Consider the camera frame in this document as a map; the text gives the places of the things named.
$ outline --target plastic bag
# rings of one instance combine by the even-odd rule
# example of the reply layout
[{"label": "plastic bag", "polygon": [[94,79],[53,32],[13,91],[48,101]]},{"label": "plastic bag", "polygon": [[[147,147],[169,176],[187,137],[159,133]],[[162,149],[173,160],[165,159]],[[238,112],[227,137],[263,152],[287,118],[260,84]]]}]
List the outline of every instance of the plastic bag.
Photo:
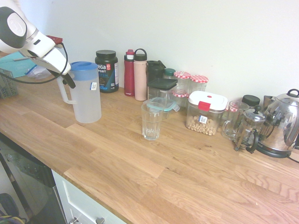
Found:
[{"label": "plastic bag", "polygon": [[36,80],[49,77],[51,73],[42,66],[35,65],[28,72],[25,73],[30,78],[35,78]]}]

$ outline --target white wall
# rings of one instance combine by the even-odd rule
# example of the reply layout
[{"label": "white wall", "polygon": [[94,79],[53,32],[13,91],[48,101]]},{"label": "white wall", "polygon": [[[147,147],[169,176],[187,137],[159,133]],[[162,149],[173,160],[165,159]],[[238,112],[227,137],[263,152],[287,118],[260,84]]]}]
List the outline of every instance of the white wall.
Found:
[{"label": "white wall", "polygon": [[298,0],[20,0],[44,34],[62,37],[70,62],[144,48],[148,60],[209,78],[229,100],[299,88]]}]

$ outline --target dish rack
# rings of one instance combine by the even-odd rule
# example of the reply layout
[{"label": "dish rack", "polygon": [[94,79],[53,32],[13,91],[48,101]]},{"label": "dish rack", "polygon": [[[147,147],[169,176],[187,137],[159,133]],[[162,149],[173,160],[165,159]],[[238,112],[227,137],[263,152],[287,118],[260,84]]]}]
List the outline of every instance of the dish rack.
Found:
[{"label": "dish rack", "polygon": [[[0,72],[13,78],[13,74],[11,71],[0,68]],[[5,99],[17,94],[18,90],[14,81],[0,75],[0,97],[2,99]]]}]

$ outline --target red water bottle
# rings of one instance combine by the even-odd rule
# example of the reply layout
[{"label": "red water bottle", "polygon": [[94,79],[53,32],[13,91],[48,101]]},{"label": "red water bottle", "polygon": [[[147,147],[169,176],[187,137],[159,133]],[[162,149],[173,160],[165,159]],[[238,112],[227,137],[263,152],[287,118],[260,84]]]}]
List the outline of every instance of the red water bottle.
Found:
[{"label": "red water bottle", "polygon": [[125,95],[135,95],[134,83],[134,51],[129,49],[125,54]]}]

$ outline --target cabinet door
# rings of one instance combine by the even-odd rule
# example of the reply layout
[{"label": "cabinet door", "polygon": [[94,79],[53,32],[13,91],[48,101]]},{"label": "cabinet door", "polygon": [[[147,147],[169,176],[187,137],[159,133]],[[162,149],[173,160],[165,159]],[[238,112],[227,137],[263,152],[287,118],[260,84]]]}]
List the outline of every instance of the cabinet door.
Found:
[{"label": "cabinet door", "polygon": [[96,224],[96,219],[104,218],[104,224],[125,224],[59,174],[52,172],[67,223],[73,222],[77,218],[78,222],[74,224]]}]

